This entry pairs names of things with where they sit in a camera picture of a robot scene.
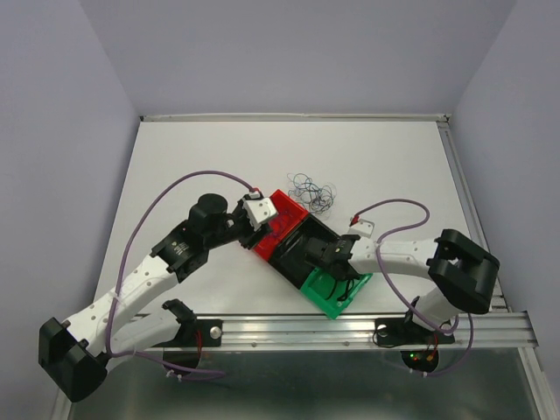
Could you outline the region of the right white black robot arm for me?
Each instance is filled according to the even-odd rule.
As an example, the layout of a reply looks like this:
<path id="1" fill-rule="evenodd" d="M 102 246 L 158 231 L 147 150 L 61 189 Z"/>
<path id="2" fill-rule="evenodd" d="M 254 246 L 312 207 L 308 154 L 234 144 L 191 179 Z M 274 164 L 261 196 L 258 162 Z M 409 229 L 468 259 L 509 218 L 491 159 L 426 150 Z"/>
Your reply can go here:
<path id="1" fill-rule="evenodd" d="M 375 241 L 358 234 L 344 234 L 335 241 L 312 238 L 304 255 L 338 281 L 382 274 L 408 309 L 402 330 L 413 341 L 435 331 L 450 334 L 452 330 L 442 325 L 461 313 L 489 313 L 500 268 L 495 256 L 455 229 L 421 241 Z M 431 280 L 434 288 L 411 303 L 390 279 L 392 274 Z"/>

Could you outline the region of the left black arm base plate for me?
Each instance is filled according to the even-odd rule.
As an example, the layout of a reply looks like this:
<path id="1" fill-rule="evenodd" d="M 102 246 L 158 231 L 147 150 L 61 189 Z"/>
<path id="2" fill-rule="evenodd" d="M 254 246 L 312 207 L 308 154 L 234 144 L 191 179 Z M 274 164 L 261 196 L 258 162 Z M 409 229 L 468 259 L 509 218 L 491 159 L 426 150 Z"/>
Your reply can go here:
<path id="1" fill-rule="evenodd" d="M 200 318 L 179 299 L 163 302 L 153 313 L 155 327 L 149 333 L 151 347 L 220 347 L 223 321 Z"/>

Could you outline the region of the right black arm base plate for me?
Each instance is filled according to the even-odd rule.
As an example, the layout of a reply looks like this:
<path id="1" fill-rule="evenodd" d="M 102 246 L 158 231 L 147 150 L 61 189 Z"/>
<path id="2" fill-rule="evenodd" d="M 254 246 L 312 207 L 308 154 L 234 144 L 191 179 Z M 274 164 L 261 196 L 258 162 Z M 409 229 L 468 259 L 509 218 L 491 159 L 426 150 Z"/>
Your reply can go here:
<path id="1" fill-rule="evenodd" d="M 436 342 L 452 344 L 454 330 L 459 323 L 459 309 L 442 295 L 429 293 L 416 297 L 411 305 L 426 319 L 426 323 L 412 310 L 401 318 L 378 318 L 374 324 L 372 341 L 379 347 L 393 348 L 412 345 L 432 345 Z"/>

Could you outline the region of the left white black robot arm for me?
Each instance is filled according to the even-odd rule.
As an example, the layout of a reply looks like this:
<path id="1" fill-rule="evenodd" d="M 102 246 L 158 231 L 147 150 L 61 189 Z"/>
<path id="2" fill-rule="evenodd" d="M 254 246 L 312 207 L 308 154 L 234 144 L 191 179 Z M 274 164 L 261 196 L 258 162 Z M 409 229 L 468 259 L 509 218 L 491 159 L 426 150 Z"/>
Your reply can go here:
<path id="1" fill-rule="evenodd" d="M 231 242 L 253 249 L 277 215 L 260 192 L 244 195 L 232 212 L 219 194 L 200 196 L 187 219 L 128 275 L 120 273 L 113 289 L 69 318 L 49 318 L 39 328 L 38 364 L 77 403 L 101 386 L 118 359 L 143 357 L 159 343 L 188 343 L 196 317 L 180 300 L 164 302 L 146 318 L 135 315 L 206 264 L 211 250 Z"/>

